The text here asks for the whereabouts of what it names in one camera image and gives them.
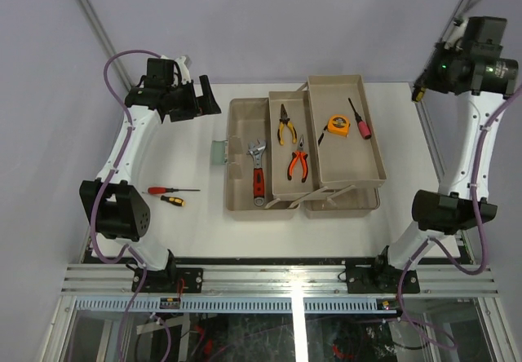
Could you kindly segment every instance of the red screwdriver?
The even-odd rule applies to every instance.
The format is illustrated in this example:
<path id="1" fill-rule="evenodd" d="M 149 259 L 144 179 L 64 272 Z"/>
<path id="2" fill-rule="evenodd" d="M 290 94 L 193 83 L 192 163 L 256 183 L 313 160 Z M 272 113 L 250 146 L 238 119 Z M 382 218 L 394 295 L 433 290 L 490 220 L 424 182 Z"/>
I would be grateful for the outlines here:
<path id="1" fill-rule="evenodd" d="M 368 125 L 365 123 L 364 120 L 362 120 L 361 115 L 357 113 L 355 107 L 352 104 L 352 99 L 350 99 L 350 97 L 348 97 L 348 101 L 350 101 L 353 113 L 356 115 L 357 127 L 359 127 L 359 132 L 361 133 L 361 136 L 363 137 L 363 139 L 370 139 L 372 137 L 372 132 L 369 130 Z"/>
<path id="2" fill-rule="evenodd" d="M 165 188 L 165 187 L 150 187 L 147 192 L 151 195 L 160 195 L 162 193 L 168 193 L 168 192 L 199 192 L 201 189 L 180 189 L 180 188 Z"/>

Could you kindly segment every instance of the pink screwdriver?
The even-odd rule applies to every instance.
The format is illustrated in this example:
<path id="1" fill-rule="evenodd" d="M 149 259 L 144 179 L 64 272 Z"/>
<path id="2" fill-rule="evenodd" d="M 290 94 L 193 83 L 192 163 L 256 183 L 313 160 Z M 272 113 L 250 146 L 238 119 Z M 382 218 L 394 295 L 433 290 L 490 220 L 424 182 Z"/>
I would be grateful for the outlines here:
<path id="1" fill-rule="evenodd" d="M 352 99 L 348 97 L 348 101 L 350 101 L 350 105 L 352 106 L 353 113 L 356 115 L 357 127 L 359 128 L 359 132 L 363 139 L 370 139 L 372 137 L 372 132 L 369 130 L 368 125 L 362 120 L 362 117 L 359 113 L 357 113 L 355 107 L 352 104 Z"/>

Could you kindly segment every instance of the red pliers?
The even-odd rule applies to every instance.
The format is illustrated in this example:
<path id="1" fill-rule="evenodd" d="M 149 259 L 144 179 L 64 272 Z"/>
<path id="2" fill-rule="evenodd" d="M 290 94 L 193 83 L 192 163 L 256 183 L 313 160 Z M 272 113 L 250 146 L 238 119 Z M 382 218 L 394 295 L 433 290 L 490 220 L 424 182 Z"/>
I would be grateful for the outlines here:
<path id="1" fill-rule="evenodd" d="M 301 139 L 299 139 L 299 143 L 297 145 L 297 150 L 292 152 L 292 161 L 290 161 L 290 165 L 288 165 L 288 180 L 292 179 L 292 174 L 294 173 L 295 164 L 297 164 L 297 160 L 301 160 L 301 166 L 303 167 L 303 177 L 301 178 L 301 183 L 307 181 L 308 177 L 308 163 L 307 163 L 308 154 L 304 152 L 304 136 L 301 135 Z"/>

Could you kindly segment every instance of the pliers handle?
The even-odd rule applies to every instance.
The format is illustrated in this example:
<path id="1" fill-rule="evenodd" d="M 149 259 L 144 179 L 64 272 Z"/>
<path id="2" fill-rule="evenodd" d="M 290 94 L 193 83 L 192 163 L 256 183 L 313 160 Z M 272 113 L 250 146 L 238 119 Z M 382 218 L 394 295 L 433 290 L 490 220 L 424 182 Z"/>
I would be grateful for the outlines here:
<path id="1" fill-rule="evenodd" d="M 290 119 L 279 120 L 279 130 L 277 130 L 277 140 L 279 140 L 279 144 L 283 146 L 285 141 L 283 140 L 283 129 L 287 126 L 292 132 L 292 143 L 297 143 L 297 131 L 294 128 L 294 125 L 290 121 Z"/>
<path id="2" fill-rule="evenodd" d="M 301 160 L 301 166 L 303 167 L 303 177 L 301 178 L 301 183 L 307 181 L 308 177 L 308 163 L 307 163 L 308 155 L 305 152 L 292 152 L 292 161 L 288 165 L 288 180 L 292 179 L 292 174 L 294 174 L 294 167 L 297 164 L 297 160 Z"/>

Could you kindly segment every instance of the white wall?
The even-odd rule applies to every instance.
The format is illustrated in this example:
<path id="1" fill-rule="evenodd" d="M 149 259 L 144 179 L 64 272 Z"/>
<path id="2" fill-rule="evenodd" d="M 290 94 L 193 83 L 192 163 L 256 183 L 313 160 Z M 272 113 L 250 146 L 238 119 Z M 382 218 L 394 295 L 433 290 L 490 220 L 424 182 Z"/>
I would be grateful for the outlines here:
<path id="1" fill-rule="evenodd" d="M 458 0 L 91 0 L 118 50 L 188 54 L 212 82 L 409 81 Z M 130 58 L 129 72 L 143 73 Z"/>
<path id="2" fill-rule="evenodd" d="M 120 111 L 75 0 L 0 0 L 0 360 L 33 360 Z"/>
<path id="3" fill-rule="evenodd" d="M 507 29 L 502 40 L 502 57 L 515 59 L 522 66 L 522 0 L 485 0 L 472 15 L 493 15 L 507 18 Z M 519 74 L 518 83 L 522 82 Z M 454 96 L 433 92 L 425 98 L 429 116 L 446 165 L 453 155 L 456 132 L 456 104 Z M 522 99 L 518 99 L 504 114 L 498 131 L 493 160 L 489 172 L 489 201 L 498 205 L 494 221 L 486 225 L 491 267 L 507 309 L 511 328 L 522 350 L 522 311 L 519 308 L 522 283 L 520 272 L 520 208 L 522 206 Z"/>

